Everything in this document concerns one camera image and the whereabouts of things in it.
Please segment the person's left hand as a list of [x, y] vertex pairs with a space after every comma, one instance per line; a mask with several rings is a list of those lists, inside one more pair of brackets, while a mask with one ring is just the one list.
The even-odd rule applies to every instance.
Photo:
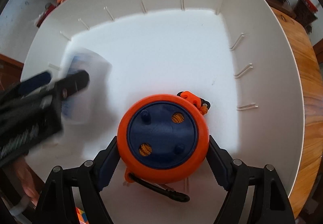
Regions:
[[24, 157], [19, 157], [12, 164], [17, 178], [20, 180], [22, 188], [34, 206], [37, 205], [39, 200], [39, 193], [35, 188], [35, 182], [31, 174], [31, 168], [26, 163]]

